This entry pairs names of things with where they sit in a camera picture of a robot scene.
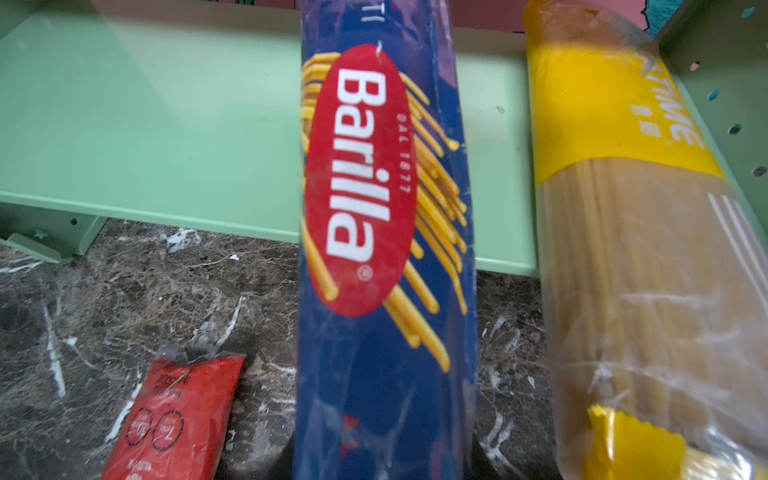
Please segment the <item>blue barilla spaghetti box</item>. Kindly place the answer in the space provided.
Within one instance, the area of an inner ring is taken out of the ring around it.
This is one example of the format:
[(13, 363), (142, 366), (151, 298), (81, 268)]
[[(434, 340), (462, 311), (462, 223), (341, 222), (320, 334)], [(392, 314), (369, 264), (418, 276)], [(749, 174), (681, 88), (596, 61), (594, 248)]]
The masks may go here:
[(467, 148), (444, 1), (301, 13), (296, 479), (467, 479)]

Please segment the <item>yellow pastatime spaghetti bag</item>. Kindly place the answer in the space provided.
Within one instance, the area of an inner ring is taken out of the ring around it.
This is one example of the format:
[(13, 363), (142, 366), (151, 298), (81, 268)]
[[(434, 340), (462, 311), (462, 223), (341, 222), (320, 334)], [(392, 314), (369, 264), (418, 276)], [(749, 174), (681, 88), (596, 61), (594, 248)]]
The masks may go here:
[(767, 475), (767, 258), (655, 42), (524, 10), (539, 270), (566, 479)]

